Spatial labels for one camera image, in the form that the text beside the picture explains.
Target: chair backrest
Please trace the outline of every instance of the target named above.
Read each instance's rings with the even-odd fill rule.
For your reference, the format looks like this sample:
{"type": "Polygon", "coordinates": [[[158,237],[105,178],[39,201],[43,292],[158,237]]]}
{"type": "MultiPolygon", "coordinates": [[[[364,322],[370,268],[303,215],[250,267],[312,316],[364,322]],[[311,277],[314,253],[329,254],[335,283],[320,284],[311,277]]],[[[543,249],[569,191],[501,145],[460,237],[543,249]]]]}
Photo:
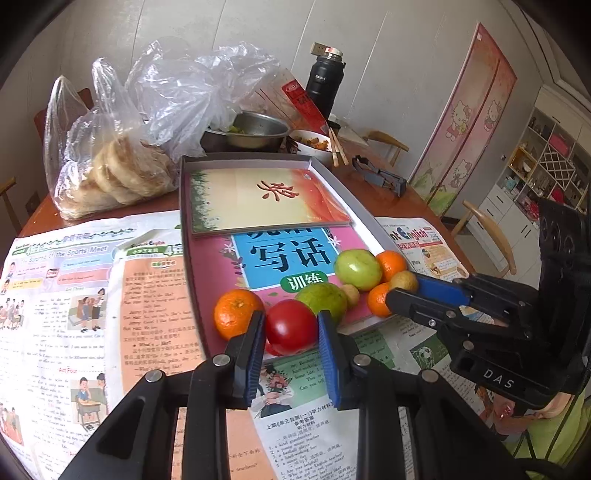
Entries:
{"type": "Polygon", "coordinates": [[[386,145],[390,145],[388,152],[386,153],[386,161],[393,166],[398,159],[398,155],[400,155],[400,151],[404,150],[407,152],[409,148],[399,142],[394,137],[381,132],[380,130],[372,130],[371,132],[367,133],[365,136],[362,137],[365,141],[373,140],[375,142],[380,142],[386,145]]]}
{"type": "MultiPolygon", "coordinates": [[[[94,107],[94,102],[92,101],[92,94],[90,93],[90,89],[84,88],[78,92],[78,95],[86,105],[88,110],[94,107]]],[[[37,129],[37,133],[39,134],[39,138],[43,141],[43,135],[45,132],[45,117],[47,115],[47,108],[44,108],[40,112],[33,117],[33,122],[35,123],[35,128],[37,129]]]]}
{"type": "Polygon", "coordinates": [[[17,184],[16,178],[9,179],[4,185],[0,185],[0,196],[2,196],[2,200],[4,200],[4,205],[6,206],[6,210],[8,213],[8,217],[10,218],[10,222],[12,226],[17,232],[17,235],[21,232],[21,222],[18,220],[17,214],[12,207],[12,203],[10,203],[10,199],[8,198],[8,190],[14,187],[17,184]]]}
{"type": "Polygon", "coordinates": [[[517,266],[515,265],[515,258],[513,257],[513,250],[511,250],[511,245],[509,244],[509,240],[503,233],[503,230],[495,223],[495,221],[489,217],[487,214],[476,208],[467,200],[462,202],[462,205],[468,209],[464,217],[460,220],[460,222],[454,227],[452,230],[452,236],[456,236],[457,233],[464,227],[466,222],[470,220],[472,215],[478,218],[480,224],[484,227],[484,230],[491,236],[492,240],[494,241],[497,248],[507,260],[507,266],[501,270],[499,275],[504,277],[507,272],[511,272],[512,275],[517,273],[517,266]]]}

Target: bread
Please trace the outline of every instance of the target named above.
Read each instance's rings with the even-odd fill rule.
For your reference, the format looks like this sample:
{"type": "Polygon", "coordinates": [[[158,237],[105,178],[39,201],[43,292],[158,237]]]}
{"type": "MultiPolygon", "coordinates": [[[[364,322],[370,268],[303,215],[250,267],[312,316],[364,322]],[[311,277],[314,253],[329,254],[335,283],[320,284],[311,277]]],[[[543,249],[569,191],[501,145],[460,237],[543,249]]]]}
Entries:
{"type": "Polygon", "coordinates": [[[140,142],[134,149],[123,135],[100,149],[81,181],[72,181],[79,176],[76,164],[64,165],[55,202],[62,217],[75,220],[162,195],[173,189],[173,173],[173,163],[160,148],[140,142]]]}
{"type": "Polygon", "coordinates": [[[103,192],[92,179],[84,179],[68,189],[62,188],[56,196],[56,205],[61,216],[67,220],[77,220],[101,210],[112,210],[119,202],[103,192]]]}
{"type": "Polygon", "coordinates": [[[114,155],[114,143],[106,144],[98,155],[92,160],[92,168],[88,174],[89,178],[96,182],[103,192],[113,196],[115,200],[123,205],[133,205],[142,199],[141,195],[132,192],[117,180],[106,165],[105,157],[114,155]]]}
{"type": "Polygon", "coordinates": [[[173,188],[168,173],[170,159],[157,147],[139,145],[134,151],[129,136],[124,135],[111,143],[104,159],[121,184],[142,197],[161,195],[173,188]]]}

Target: gray tray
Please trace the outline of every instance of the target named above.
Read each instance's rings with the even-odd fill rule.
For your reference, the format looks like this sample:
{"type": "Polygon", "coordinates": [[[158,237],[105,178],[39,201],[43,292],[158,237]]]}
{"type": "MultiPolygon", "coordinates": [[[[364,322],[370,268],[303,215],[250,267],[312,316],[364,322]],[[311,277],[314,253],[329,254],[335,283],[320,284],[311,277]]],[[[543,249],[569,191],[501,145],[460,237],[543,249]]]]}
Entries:
{"type": "MultiPolygon", "coordinates": [[[[226,347],[226,341],[218,334],[213,325],[206,326],[202,322],[202,316],[199,311],[199,304],[197,302],[197,292],[195,289],[195,274],[193,271],[193,264],[191,263],[191,251],[196,247],[195,238],[192,235],[192,216],[191,216],[191,200],[190,188],[188,186],[188,177],[196,170],[207,170],[216,168],[303,168],[307,169],[313,167],[327,184],[336,192],[336,194],[346,203],[346,206],[352,210],[354,215],[361,223],[368,229],[369,233],[380,244],[384,250],[398,250],[393,240],[385,232],[382,226],[369,213],[361,202],[353,196],[353,194],[337,179],[325,166],[323,166],[314,157],[307,155],[291,155],[282,153],[216,153],[209,154],[207,157],[191,158],[183,157],[181,162],[180,173],[180,211],[181,211],[181,228],[183,236],[183,251],[184,264],[186,271],[187,284],[189,287],[189,295],[191,297],[191,305],[193,306],[194,317],[197,322],[197,330],[201,341],[202,351],[207,357],[222,353],[226,347]]],[[[383,320],[369,321],[361,320],[360,322],[351,324],[351,326],[358,326],[355,331],[365,330],[372,326],[382,323],[383,320]]]]}

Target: blue gripper pad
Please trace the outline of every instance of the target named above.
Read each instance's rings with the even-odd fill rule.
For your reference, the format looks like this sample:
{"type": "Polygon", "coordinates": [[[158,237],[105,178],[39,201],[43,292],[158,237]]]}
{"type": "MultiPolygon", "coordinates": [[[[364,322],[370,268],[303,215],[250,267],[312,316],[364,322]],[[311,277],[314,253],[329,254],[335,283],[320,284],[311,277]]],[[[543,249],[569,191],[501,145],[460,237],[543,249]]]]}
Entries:
{"type": "Polygon", "coordinates": [[[339,371],[336,364],[333,345],[338,342],[333,319],[326,310],[318,314],[318,350],[324,371],[324,380],[329,398],[336,408],[340,406],[339,371]]]}
{"type": "Polygon", "coordinates": [[[417,296],[454,307],[470,305],[470,298],[465,295],[460,286],[425,275],[416,274],[416,276],[418,279],[417,296]]]}
{"type": "Polygon", "coordinates": [[[256,397],[256,389],[261,375],[262,357],[265,353],[265,317],[262,312],[261,317],[256,323],[256,333],[252,342],[251,354],[246,365],[246,385],[244,388],[244,400],[246,405],[250,406],[252,400],[256,397]]]}

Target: food in bowl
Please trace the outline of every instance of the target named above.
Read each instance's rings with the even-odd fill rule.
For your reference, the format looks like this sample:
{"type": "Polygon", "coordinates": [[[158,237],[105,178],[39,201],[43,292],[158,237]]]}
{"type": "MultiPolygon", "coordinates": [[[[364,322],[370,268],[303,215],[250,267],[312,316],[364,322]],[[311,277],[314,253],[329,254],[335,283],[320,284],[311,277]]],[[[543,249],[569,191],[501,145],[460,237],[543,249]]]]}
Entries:
{"type": "Polygon", "coordinates": [[[318,137],[314,137],[314,138],[302,138],[302,137],[298,137],[298,136],[293,136],[292,137],[296,142],[298,143],[302,143],[304,145],[308,145],[308,147],[312,147],[315,148],[316,150],[324,150],[325,152],[328,152],[329,150],[329,141],[328,140],[320,140],[320,138],[318,137]]]}

